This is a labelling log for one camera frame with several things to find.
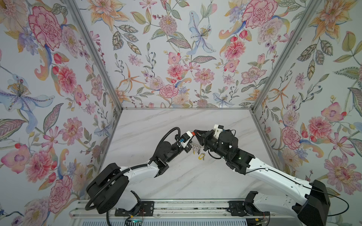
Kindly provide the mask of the round steel key organizer disc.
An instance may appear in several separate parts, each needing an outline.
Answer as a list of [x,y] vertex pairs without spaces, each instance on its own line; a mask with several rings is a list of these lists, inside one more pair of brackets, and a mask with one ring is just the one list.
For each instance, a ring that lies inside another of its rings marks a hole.
[[192,146],[192,151],[193,151],[193,154],[197,154],[197,155],[200,155],[201,151],[203,150],[203,147],[199,144],[191,144]]

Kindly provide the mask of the yellow key tag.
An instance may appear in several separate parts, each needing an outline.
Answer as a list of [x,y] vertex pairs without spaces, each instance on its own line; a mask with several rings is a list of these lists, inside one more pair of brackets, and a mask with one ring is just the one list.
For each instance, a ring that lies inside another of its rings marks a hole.
[[199,160],[205,160],[205,154],[201,153],[200,156],[198,157]]

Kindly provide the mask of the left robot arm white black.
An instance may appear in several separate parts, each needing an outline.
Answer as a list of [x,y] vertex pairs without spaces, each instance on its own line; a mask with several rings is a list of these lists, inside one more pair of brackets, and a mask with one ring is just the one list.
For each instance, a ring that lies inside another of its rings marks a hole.
[[86,193],[90,199],[85,209],[96,209],[99,214],[104,214],[116,208],[135,216],[141,209],[142,200],[135,191],[127,187],[163,175],[169,169],[170,161],[182,151],[191,150],[191,143],[192,137],[182,138],[180,144],[163,141],[157,146],[149,162],[133,167],[119,167],[111,163],[87,186]]

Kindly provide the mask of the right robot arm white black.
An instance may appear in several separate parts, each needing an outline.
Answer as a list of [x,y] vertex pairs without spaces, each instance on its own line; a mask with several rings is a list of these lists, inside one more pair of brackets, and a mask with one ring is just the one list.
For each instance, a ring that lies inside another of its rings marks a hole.
[[242,204],[233,209],[242,216],[261,216],[279,213],[297,217],[306,226],[325,226],[331,206],[326,186],[319,181],[297,179],[238,147],[238,139],[230,130],[195,130],[206,152],[213,152],[234,172],[258,179],[282,192],[285,197],[250,191]]

